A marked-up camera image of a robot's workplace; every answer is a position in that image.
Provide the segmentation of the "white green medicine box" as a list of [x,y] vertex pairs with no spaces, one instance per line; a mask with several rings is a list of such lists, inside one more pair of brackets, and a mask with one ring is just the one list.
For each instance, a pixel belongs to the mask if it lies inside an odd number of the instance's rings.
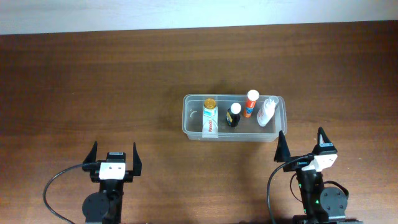
[[203,122],[202,122],[202,137],[203,138],[218,138],[218,107],[208,109],[203,107]]

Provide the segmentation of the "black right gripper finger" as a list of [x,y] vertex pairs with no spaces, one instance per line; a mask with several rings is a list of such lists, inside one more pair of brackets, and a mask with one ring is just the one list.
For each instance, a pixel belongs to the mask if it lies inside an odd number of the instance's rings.
[[317,144],[319,146],[329,146],[331,144],[331,141],[329,140],[329,138],[327,137],[324,129],[322,127],[318,128],[318,132],[317,132]]
[[287,162],[291,158],[289,147],[283,131],[279,131],[277,148],[274,156],[274,162]]

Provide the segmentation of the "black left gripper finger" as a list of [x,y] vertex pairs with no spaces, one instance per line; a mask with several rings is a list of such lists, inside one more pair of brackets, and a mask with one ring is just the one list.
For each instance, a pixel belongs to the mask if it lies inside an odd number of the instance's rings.
[[97,168],[97,161],[96,161],[96,154],[97,154],[97,147],[98,142],[95,141],[93,147],[91,148],[90,152],[86,156],[85,160],[83,161],[83,171],[92,171],[96,170]]
[[133,176],[141,176],[142,162],[137,152],[136,143],[133,144]]

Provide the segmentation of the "orange tablet tube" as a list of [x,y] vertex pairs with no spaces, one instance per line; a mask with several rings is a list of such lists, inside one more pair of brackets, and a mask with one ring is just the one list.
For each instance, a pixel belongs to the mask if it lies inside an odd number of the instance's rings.
[[247,93],[246,106],[243,112],[245,118],[250,118],[253,112],[253,109],[256,105],[256,101],[259,99],[259,92],[257,90],[249,90]]

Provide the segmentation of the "dark brown medicine bottle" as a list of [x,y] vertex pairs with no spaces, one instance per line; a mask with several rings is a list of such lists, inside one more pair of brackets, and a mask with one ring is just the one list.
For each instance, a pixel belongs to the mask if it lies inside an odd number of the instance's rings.
[[226,121],[229,126],[236,127],[240,121],[241,105],[239,103],[233,103],[226,112]]

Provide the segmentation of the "white spray bottle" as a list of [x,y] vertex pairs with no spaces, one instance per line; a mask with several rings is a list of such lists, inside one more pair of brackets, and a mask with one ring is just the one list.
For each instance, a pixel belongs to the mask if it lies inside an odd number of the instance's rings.
[[278,102],[279,99],[276,96],[270,96],[264,101],[257,114],[257,122],[259,126],[264,127],[271,120],[274,116]]

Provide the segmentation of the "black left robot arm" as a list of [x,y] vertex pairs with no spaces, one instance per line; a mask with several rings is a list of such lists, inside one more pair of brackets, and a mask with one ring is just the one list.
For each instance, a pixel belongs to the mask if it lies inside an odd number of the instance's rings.
[[135,144],[131,170],[126,169],[126,153],[108,152],[105,160],[97,160],[97,147],[95,142],[83,161],[82,170],[90,173],[93,183],[99,183],[99,191],[87,196],[82,213],[86,223],[121,223],[124,184],[141,175],[142,162]]

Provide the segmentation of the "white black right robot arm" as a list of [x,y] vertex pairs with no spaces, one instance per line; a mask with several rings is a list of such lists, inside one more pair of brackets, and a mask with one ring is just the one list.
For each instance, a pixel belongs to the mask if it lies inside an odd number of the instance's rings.
[[279,170],[293,172],[298,182],[303,205],[303,215],[295,215],[292,223],[361,223],[355,218],[346,218],[349,191],[335,181],[324,181],[322,170],[331,167],[336,161],[338,151],[329,140],[323,128],[317,132],[317,144],[313,151],[302,156],[291,156],[285,135],[279,132],[275,162],[276,168],[267,182],[267,207],[272,223],[275,219],[271,210],[270,189],[273,176]]

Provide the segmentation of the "small gold-lidded balm jar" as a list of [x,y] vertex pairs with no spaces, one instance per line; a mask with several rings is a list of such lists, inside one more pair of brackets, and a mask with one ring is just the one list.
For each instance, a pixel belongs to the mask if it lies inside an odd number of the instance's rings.
[[204,105],[203,105],[204,109],[206,110],[214,110],[216,108],[216,100],[213,98],[207,98],[204,101]]

